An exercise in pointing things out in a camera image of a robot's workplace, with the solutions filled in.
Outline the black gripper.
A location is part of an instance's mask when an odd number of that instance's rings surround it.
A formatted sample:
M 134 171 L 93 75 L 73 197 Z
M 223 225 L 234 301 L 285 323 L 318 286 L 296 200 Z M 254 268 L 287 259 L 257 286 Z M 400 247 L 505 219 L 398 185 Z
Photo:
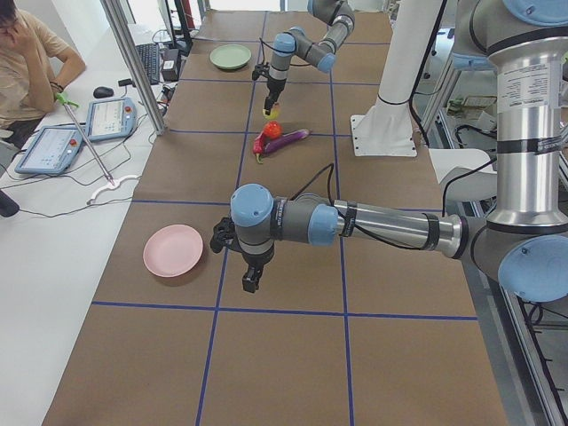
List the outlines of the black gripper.
M 272 110 L 277 110 L 279 109 L 279 97 L 280 94 L 283 92 L 283 90 L 285 89 L 285 85 L 286 85 L 286 80 L 285 79 L 274 79 L 274 78 L 269 78 L 266 82 L 266 86 L 267 89 L 269 91 L 267 97 L 265 98 L 265 102 L 264 102 L 264 109 L 263 109 L 263 114 L 264 116 L 269 116 L 271 113 L 271 105 L 272 106 Z
M 258 245 L 251 245 L 240 241 L 239 244 L 241 255 L 248 265 L 248 269 L 242 277 L 243 290 L 256 293 L 259 290 L 264 266 L 270 263 L 274 256 L 274 242 L 267 241 Z

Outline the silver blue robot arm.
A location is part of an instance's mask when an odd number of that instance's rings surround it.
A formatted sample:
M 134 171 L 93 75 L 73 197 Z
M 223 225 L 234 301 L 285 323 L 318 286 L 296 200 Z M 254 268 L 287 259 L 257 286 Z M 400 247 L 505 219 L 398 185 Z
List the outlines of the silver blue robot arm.
M 336 61 L 336 54 L 355 28 L 352 8 L 346 1 L 310 1 L 308 12 L 327 25 L 327 33 L 315 42 L 300 27 L 292 27 L 278 33 L 271 46 L 272 58 L 255 65 L 252 79 L 266 79 L 268 95 L 265 97 L 263 115 L 273 118 L 273 112 L 284 91 L 292 59 L 298 57 L 322 73 L 329 73 Z
M 329 72 L 336 54 L 355 28 L 346 1 L 308 1 L 308 12 L 331 29 L 320 42 L 300 27 L 277 34 L 269 65 L 254 71 L 266 76 L 265 112 L 272 112 L 285 88 L 294 56 Z M 411 154 L 410 106 L 415 87 L 411 71 L 422 71 L 418 47 L 410 46 L 410 25 L 426 12 L 418 35 L 430 48 L 445 1 L 402 1 L 393 49 L 410 48 L 402 83 L 395 66 L 402 53 L 389 53 L 377 101 L 351 117 L 356 156 Z M 567 296 L 567 216 L 558 208 L 561 131 L 561 59 L 567 52 L 567 1 L 458 1 L 454 62 L 494 67 L 497 74 L 496 172 L 453 167 L 439 182 L 443 201 L 478 201 L 496 195 L 485 219 L 406 213 L 357 202 L 328 200 L 315 194 L 273 197 L 259 184 L 239 187 L 231 197 L 228 248 L 248 264 L 242 284 L 258 290 L 275 241 L 327 246 L 336 236 L 368 238 L 400 249 L 436 250 L 473 263 L 503 288 L 533 302 Z

